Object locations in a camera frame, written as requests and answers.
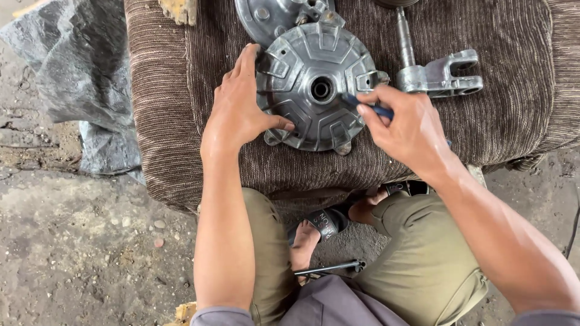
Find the black cable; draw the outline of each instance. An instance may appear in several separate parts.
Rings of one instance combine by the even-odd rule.
[[[578,197],[578,210],[576,211],[576,217],[574,218],[574,227],[572,229],[572,236],[570,237],[570,241],[568,242],[568,246],[564,251],[564,256],[566,259],[570,257],[570,251],[572,250],[572,246],[574,245],[574,239],[576,238],[576,231],[578,230],[578,219],[580,218],[580,193],[578,193],[578,186],[576,187],[576,196]]]

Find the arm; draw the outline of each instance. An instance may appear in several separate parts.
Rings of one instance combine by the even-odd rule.
[[[259,48],[246,46],[234,70],[216,88],[202,138],[204,188],[193,273],[198,309],[212,306],[249,309],[255,258],[238,153],[242,145],[266,129],[294,128],[289,120],[265,114],[256,104],[254,61]]]
[[[375,143],[435,188],[482,271],[516,313],[538,309],[580,312],[580,281],[560,251],[521,215],[479,185],[446,144],[437,110],[426,95],[380,86],[392,122],[359,106]]]

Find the center hole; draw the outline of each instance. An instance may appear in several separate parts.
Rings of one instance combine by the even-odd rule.
[[[318,77],[312,82],[310,91],[315,100],[324,102],[332,93],[332,81],[328,77]]]

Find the metal rod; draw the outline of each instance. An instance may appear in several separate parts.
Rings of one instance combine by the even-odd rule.
[[[409,24],[405,18],[403,7],[397,7],[397,40],[403,68],[415,65],[415,54],[413,53],[413,41],[409,33]]]
[[[356,260],[354,262],[342,263],[342,264],[338,264],[338,265],[334,265],[334,266],[298,270],[298,271],[294,272],[294,275],[304,276],[304,275],[308,275],[308,274],[312,274],[312,273],[319,273],[321,271],[327,271],[327,270],[331,270],[331,269],[343,269],[343,268],[348,268],[348,267],[356,267],[356,266],[359,266],[360,264],[361,264],[361,261]]]

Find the forearm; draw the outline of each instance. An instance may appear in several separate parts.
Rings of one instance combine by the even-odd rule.
[[[203,162],[204,187],[194,255],[198,308],[249,309],[255,260],[238,155],[213,153]]]
[[[453,155],[430,184],[449,209],[484,274],[521,313],[580,311],[580,281],[544,235],[473,179]]]

